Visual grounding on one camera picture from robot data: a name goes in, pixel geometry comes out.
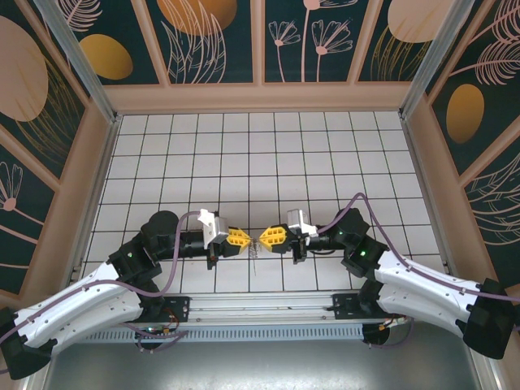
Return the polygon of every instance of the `wall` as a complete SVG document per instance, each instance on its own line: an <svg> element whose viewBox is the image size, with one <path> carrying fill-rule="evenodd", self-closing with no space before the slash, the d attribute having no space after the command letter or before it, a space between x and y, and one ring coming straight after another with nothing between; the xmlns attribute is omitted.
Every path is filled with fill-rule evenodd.
<svg viewBox="0 0 520 390"><path fill-rule="evenodd" d="M476 2L409 127L460 276L519 296L520 2ZM501 368L512 383L520 337Z"/></svg>
<svg viewBox="0 0 520 390"><path fill-rule="evenodd" d="M58 2L122 113L396 109L452 3Z"/></svg>
<svg viewBox="0 0 520 390"><path fill-rule="evenodd" d="M65 282L107 122L24 1L0 4L0 306Z"/></svg>

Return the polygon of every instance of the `enclosure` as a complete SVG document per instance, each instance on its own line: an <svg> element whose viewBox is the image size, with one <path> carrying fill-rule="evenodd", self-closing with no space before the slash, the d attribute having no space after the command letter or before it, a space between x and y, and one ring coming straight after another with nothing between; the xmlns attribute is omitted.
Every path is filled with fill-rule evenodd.
<svg viewBox="0 0 520 390"><path fill-rule="evenodd" d="M193 340L143 356L112 329L2 388L127 371L126 388L517 388L517 332L500 361L426 324L368 349L324 309L365 282L342 256L294 265L258 238L292 209L326 225L361 192L407 258L520 297L519 26L518 0L3 1L0 308L87 276L159 210L218 211L252 242L211 270L177 263ZM255 336L221 333L237 330Z"/></svg>

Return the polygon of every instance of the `grid floor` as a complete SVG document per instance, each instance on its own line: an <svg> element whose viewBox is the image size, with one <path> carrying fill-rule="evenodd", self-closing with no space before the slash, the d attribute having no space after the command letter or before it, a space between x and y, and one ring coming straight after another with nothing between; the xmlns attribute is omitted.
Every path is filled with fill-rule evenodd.
<svg viewBox="0 0 520 390"><path fill-rule="evenodd" d="M130 240L158 210L218 210L258 238L303 209L329 223L357 192L370 199L408 258L444 271L396 112L288 112L125 116L82 275ZM354 204L371 221L365 204ZM201 228L193 217L188 228ZM379 232L370 230L379 240ZM294 266L260 245L214 270L204 258L177 266L170 293L316 291L360 288L334 256ZM156 278L161 288L171 262Z"/></svg>

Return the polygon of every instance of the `line-drawn flower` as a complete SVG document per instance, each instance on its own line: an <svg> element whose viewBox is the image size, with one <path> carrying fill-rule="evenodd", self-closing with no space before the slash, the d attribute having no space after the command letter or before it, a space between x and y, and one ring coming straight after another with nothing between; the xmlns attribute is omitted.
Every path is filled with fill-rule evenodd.
<svg viewBox="0 0 520 390"><path fill-rule="evenodd" d="M307 26L309 25L309 13L320 8L340 8L356 4L358 0L303 0L303 5L307 9L305 13L305 23L303 25L303 42L301 45L301 82L306 82L306 42Z"/></svg>
<svg viewBox="0 0 520 390"><path fill-rule="evenodd" d="M280 58L280 47L286 45L292 45L298 43L301 40L298 29L292 22L281 22L279 25L277 22L269 23L269 32L276 45L276 51L278 52L278 67L279 73L282 76L282 82L285 82L284 71L282 69L282 60Z"/></svg>
<svg viewBox="0 0 520 390"><path fill-rule="evenodd" d="M39 221L16 208L16 199L20 193L23 177L24 170L18 165L13 164L11 171L9 171L7 163L3 161L0 162L0 211L14 211L35 223L43 225L42 221ZM38 242L31 237L15 232L14 230L2 225L0 225L0 230L9 233L12 236L21 238L22 240L32 242L33 244Z"/></svg>
<svg viewBox="0 0 520 390"><path fill-rule="evenodd" d="M330 22L327 28L323 29L323 20L312 23L312 37L318 54L318 66L316 68L316 81L319 81L319 65L322 55L341 53L351 50L353 47L349 30L350 20L346 22Z"/></svg>

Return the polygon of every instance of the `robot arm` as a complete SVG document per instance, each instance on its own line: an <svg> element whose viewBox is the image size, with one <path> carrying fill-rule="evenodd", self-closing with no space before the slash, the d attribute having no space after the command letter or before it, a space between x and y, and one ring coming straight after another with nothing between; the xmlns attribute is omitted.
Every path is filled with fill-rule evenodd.
<svg viewBox="0 0 520 390"><path fill-rule="evenodd" d="M307 224L302 210L290 210L288 223L269 227L259 241L275 253L292 250L295 264L305 261L309 251L343 250L341 264L358 278L367 278L357 297L359 310L371 314L376 306L389 314L432 323L484 356L504 357L514 327L513 304L464 293L505 296L496 281L478 284L402 258L366 234L369 225L358 209L350 209L325 232L319 233L320 228Z"/></svg>
<svg viewBox="0 0 520 390"><path fill-rule="evenodd" d="M201 210L198 220L203 224L201 231L180 233L180 257L204 256L211 269L219 256L234 256L249 246L249 236L228 227L218 215ZM103 328L136 319L153 322L163 308L162 297L145 297L117 284L83 286L114 280L158 292L152 279L162 271L160 261L173 257L178 222L170 211L159 211L135 237L82 280L26 309L0 310L0 336L28 320L0 345L11 378L21 379L40 370L52 356ZM71 295L78 288L82 289ZM37 314L46 307L47 311Z"/></svg>

